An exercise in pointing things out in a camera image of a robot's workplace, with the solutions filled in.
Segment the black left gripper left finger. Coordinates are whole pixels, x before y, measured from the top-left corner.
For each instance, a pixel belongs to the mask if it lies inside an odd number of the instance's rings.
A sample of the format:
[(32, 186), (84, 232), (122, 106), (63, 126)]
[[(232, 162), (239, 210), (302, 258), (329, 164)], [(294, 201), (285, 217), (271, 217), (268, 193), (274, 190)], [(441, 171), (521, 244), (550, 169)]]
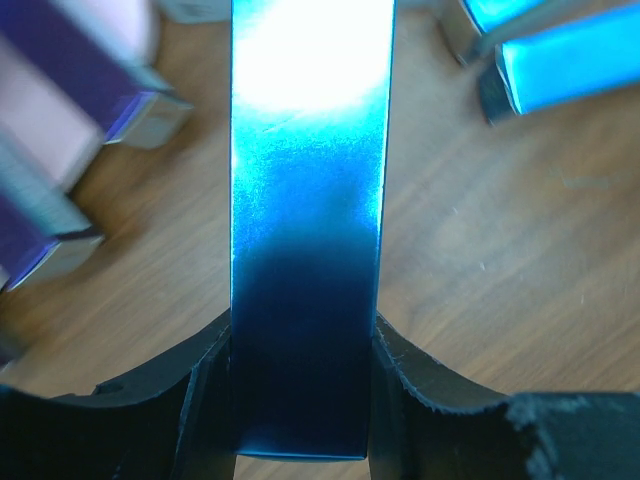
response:
[(96, 386), (1, 388), (4, 479), (231, 479), (230, 314)]

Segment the blue toothpaste box front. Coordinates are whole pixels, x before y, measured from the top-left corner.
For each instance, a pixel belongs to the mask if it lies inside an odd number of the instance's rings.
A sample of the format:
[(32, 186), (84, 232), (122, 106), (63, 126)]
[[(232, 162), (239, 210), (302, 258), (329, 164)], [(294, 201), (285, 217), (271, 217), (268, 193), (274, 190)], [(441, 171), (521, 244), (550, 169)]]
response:
[(230, 376), (237, 451), (367, 450), (395, 5), (236, 1)]

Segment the blue toothpaste box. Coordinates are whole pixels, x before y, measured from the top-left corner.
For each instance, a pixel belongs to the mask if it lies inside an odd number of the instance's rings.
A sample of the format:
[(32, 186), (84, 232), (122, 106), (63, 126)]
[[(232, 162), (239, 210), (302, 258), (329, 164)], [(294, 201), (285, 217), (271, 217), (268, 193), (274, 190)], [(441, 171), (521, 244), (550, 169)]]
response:
[(446, 1), (439, 24), (453, 57), (467, 65), (499, 43), (541, 28), (563, 6), (563, 1)]
[(236, 1), (230, 376), (237, 451), (367, 450), (395, 5)]
[(639, 3), (508, 40), (478, 78), (494, 124), (639, 82)]

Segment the red toothpaste box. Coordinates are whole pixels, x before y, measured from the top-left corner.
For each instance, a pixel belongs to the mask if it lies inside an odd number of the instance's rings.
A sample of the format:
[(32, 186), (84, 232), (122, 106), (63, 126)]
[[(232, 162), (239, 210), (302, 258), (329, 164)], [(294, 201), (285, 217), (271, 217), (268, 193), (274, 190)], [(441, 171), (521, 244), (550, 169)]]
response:
[(228, 21), (230, 0), (157, 0), (156, 4), (172, 21), (180, 24), (202, 24)]

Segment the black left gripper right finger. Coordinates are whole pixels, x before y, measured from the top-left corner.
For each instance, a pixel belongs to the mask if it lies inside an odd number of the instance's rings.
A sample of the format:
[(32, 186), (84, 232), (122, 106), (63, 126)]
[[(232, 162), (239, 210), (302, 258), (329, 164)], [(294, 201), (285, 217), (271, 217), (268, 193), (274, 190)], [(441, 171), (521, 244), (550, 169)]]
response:
[(368, 463), (374, 479), (636, 479), (639, 396), (505, 395), (378, 317)]

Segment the silver purple toothpaste box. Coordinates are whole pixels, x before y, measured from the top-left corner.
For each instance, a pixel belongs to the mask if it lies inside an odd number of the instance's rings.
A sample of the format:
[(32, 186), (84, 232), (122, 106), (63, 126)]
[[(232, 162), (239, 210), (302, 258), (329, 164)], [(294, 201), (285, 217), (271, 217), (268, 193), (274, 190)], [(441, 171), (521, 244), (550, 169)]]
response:
[(103, 233), (78, 207), (2, 137), (2, 288), (12, 291), (68, 274), (103, 240)]

